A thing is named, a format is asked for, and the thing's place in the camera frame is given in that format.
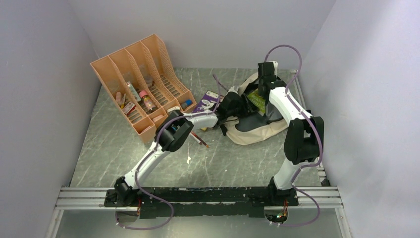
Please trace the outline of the green illustrated book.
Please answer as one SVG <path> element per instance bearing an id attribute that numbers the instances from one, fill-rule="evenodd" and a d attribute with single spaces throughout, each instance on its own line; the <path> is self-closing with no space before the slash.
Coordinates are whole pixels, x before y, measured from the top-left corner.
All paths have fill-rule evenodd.
<path id="1" fill-rule="evenodd" d="M 250 92 L 247 95 L 247 98 L 250 102 L 258 108 L 258 111 L 261 115 L 264 115 L 266 112 L 265 109 L 265 99 L 258 94 L 258 89 Z"/>

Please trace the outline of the purple book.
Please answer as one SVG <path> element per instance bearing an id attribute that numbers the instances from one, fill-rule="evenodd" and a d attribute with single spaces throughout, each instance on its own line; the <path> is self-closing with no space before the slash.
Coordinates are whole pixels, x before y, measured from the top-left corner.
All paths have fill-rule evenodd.
<path id="1" fill-rule="evenodd" d="M 220 99 L 221 102 L 223 98 L 223 95 L 218 95 L 216 92 L 208 90 L 202 98 L 197 101 L 197 106 L 194 108 L 193 113 L 201 113 L 207 110 L 211 111 L 211 108 L 217 103 L 218 99 Z"/>

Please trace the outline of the beige canvas backpack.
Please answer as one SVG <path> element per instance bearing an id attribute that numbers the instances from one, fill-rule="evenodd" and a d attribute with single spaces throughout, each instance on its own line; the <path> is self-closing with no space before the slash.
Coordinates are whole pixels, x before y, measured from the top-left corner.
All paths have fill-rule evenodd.
<path id="1" fill-rule="evenodd" d="M 258 88 L 258 74 L 248 77 L 238 88 L 239 95 L 248 95 Z M 239 145 L 250 145 L 267 140 L 288 128 L 288 124 L 280 112 L 271 103 L 265 103 L 266 112 L 259 112 L 237 118 L 230 115 L 232 93 L 226 94 L 216 109 L 218 125 L 222 134 Z"/>

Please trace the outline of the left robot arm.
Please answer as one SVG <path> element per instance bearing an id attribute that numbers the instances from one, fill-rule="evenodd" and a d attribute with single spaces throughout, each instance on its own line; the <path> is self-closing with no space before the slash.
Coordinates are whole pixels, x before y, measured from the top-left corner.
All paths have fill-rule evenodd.
<path id="1" fill-rule="evenodd" d="M 189 134 L 199 128 L 221 126 L 233 117 L 243 118 L 256 112 L 258 108 L 245 96 L 229 92 L 222 101 L 202 112 L 182 113 L 172 111 L 159 126 L 153 143 L 137 165 L 126 175 L 117 179 L 114 184 L 116 195 L 114 203 L 124 206 L 133 205 L 138 197 L 139 187 L 149 174 L 171 152 L 180 149 Z"/>

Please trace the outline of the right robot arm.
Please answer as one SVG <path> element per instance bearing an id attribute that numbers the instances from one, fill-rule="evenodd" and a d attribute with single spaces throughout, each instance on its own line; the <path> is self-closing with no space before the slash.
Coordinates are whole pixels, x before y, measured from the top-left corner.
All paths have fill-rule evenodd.
<path id="1" fill-rule="evenodd" d="M 266 105 L 275 107 L 287 123 L 284 140 L 286 156 L 279 172 L 272 178 L 276 187 L 267 192 L 272 205 L 286 199 L 285 190 L 294 187 L 294 181 L 305 168 L 317 167 L 323 154 L 324 121 L 306 111 L 289 91 L 289 86 L 277 76 L 277 62 L 258 64 L 258 94 Z"/>

